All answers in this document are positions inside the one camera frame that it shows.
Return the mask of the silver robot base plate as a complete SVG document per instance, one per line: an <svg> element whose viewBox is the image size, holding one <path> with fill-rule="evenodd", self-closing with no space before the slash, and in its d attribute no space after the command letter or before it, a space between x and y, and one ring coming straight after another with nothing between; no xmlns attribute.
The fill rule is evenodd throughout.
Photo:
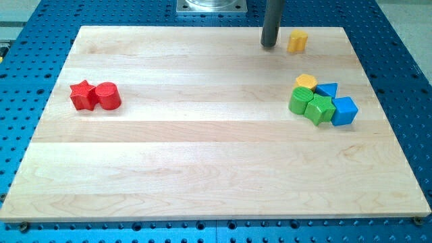
<svg viewBox="0 0 432 243"><path fill-rule="evenodd" d="M246 13L247 0L177 0L178 14Z"/></svg>

